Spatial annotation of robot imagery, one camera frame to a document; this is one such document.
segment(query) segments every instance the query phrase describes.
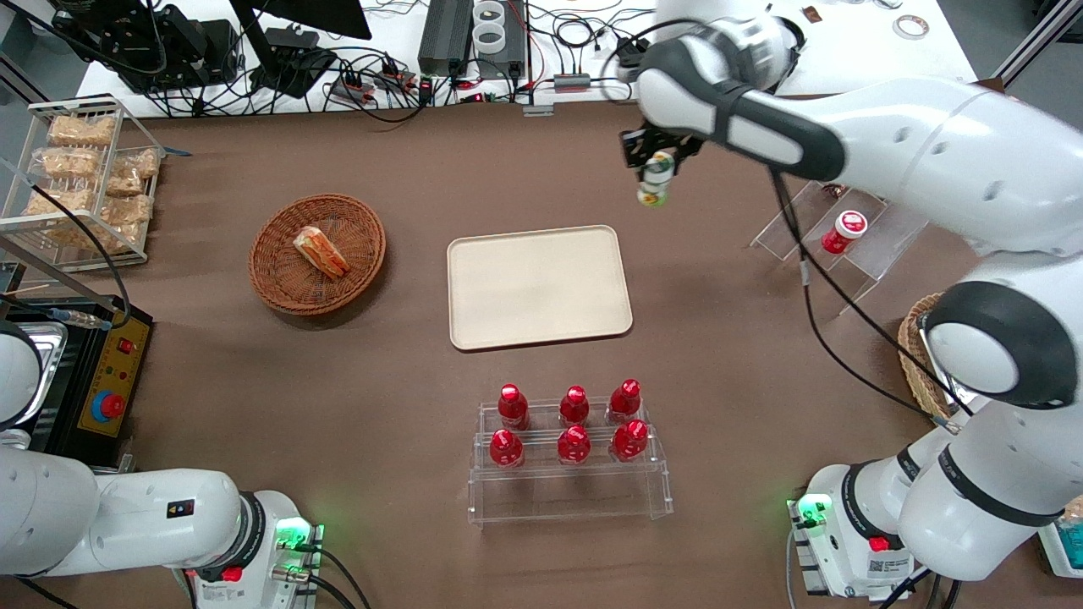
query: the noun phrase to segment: beige tray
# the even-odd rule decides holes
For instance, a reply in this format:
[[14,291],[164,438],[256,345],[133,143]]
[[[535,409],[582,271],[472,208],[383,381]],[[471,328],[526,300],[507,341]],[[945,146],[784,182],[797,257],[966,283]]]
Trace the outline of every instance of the beige tray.
[[469,351],[612,336],[631,327],[610,226],[483,237],[447,246],[452,344]]

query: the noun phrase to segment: brown table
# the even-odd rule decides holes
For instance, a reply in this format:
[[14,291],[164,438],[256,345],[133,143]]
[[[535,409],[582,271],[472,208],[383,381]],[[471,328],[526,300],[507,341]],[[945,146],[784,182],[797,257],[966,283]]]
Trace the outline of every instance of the brown table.
[[[766,171],[705,150],[666,207],[644,208],[617,144],[638,122],[635,108],[606,104],[544,119],[457,107],[391,131],[360,114],[152,122],[195,155],[168,161],[151,261],[125,271],[133,301],[157,320],[132,411],[139,466],[220,469],[242,488],[287,493],[327,524],[327,546],[377,609],[784,608],[792,490],[824,465],[893,454],[928,426],[832,363],[809,331],[796,270],[746,248],[773,215]],[[387,264],[348,314],[285,320],[250,289],[248,248],[275,210],[319,192],[377,210]],[[619,235],[636,319],[626,336],[452,347],[452,239],[583,224]],[[974,260],[929,229],[863,303],[893,328]],[[857,367],[906,391],[895,354],[856,315],[828,319],[824,332]],[[629,376],[665,442],[673,516],[484,532],[467,522],[479,401],[506,381],[540,399],[573,383],[605,392]],[[165,569],[43,584],[82,609],[186,607]],[[965,585],[957,607],[1068,608],[1081,595],[1080,582],[1043,573],[1026,544]],[[906,606],[922,604],[924,593]],[[803,609],[859,605],[798,598]],[[0,607],[50,605],[6,580]]]

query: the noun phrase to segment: gray floor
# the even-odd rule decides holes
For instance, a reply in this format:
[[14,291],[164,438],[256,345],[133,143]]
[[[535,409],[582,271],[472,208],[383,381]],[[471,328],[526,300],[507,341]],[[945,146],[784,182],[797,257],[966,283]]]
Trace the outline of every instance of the gray floor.
[[[1001,65],[1038,25],[1034,0],[940,0],[948,22],[979,77]],[[1083,44],[1058,42],[1016,80],[1009,93],[1083,129]]]

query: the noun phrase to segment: red emergency stop button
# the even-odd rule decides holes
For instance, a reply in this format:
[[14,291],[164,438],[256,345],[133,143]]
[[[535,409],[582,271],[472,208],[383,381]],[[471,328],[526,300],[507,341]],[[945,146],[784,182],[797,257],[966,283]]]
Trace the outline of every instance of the red emergency stop button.
[[102,414],[106,418],[117,418],[125,413],[125,399],[110,393],[102,400]]
[[869,548],[873,552],[886,552],[891,549],[891,543],[884,537],[873,537],[869,540]]

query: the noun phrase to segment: white robotic arm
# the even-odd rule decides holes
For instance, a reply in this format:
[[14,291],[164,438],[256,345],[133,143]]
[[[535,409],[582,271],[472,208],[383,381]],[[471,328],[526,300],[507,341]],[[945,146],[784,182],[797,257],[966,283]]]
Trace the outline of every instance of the white robotic arm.
[[199,607],[292,609],[311,598],[298,594],[310,557],[290,548],[319,535],[287,496],[239,492],[219,471],[95,476],[77,461],[28,451],[25,433],[4,430],[34,400],[41,362],[6,322],[0,362],[0,574],[165,566],[185,570]]
[[[805,502],[824,508],[809,539],[833,594],[884,598],[912,556],[952,579],[986,578],[1083,494],[1083,134],[1000,93],[931,78],[774,98],[760,89],[791,56],[761,8],[669,0],[660,12],[702,23],[647,50],[647,124],[625,139],[629,166],[671,147],[679,167],[710,141],[912,207],[996,252],[927,324],[937,361],[993,401],[974,420],[956,415],[957,437],[938,428],[898,455],[822,469],[806,497],[824,501]],[[892,559],[906,569],[875,572]]]

